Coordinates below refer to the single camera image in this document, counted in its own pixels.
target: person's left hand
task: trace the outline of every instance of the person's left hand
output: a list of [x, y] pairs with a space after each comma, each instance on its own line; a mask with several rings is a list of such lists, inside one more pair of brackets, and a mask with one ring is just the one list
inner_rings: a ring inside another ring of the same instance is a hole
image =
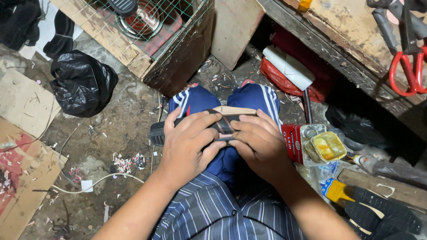
[[156, 170], [167, 187], [174, 191], [203, 172], [218, 151], [226, 146], [224, 141], [212, 142], [219, 137], [218, 131], [207, 128], [221, 119], [220, 113], [194, 113], [175, 126], [174, 122], [180, 112], [181, 108], [178, 107], [164, 123], [163, 157]]

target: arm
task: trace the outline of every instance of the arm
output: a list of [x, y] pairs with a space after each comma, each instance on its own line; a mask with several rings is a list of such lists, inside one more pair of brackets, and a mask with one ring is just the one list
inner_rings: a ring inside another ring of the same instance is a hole
[[259, 117], [240, 116], [231, 126], [240, 130], [230, 141], [249, 167], [273, 185], [310, 240], [357, 240], [351, 227], [292, 167], [278, 126], [260, 109]]
[[99, 230], [94, 240], [147, 239], [176, 191], [187, 184], [215, 157], [225, 142], [215, 129], [207, 129], [221, 119], [221, 114], [195, 113], [175, 127], [181, 108], [171, 112], [165, 121], [165, 145], [157, 170]]

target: striped shirt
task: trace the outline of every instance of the striped shirt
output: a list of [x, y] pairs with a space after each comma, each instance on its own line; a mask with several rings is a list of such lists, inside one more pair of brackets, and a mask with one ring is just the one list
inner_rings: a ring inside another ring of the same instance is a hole
[[306, 238], [272, 186], [234, 197], [219, 178], [204, 171], [176, 193], [152, 239]]

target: white paper roll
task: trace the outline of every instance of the white paper roll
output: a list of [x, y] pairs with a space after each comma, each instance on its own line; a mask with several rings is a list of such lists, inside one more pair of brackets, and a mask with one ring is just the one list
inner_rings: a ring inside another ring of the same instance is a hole
[[316, 79], [314, 74], [300, 61], [282, 52], [278, 47], [268, 46], [264, 49], [263, 54], [271, 64], [301, 91], [304, 91]]

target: foot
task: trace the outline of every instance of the foot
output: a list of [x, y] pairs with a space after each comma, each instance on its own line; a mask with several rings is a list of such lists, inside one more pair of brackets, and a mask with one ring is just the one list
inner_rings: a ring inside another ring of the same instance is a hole
[[250, 80], [250, 79], [246, 79], [245, 81], [243, 81], [242, 83], [242, 87], [245, 86], [248, 83], [255, 83], [254, 81]]
[[194, 88], [194, 87], [197, 87], [199, 84], [198, 83], [192, 83], [192, 84], [189, 84], [189, 85], [187, 85], [182, 91], [185, 91], [185, 90], [187, 90], [187, 89], [189, 89], [189, 88]]

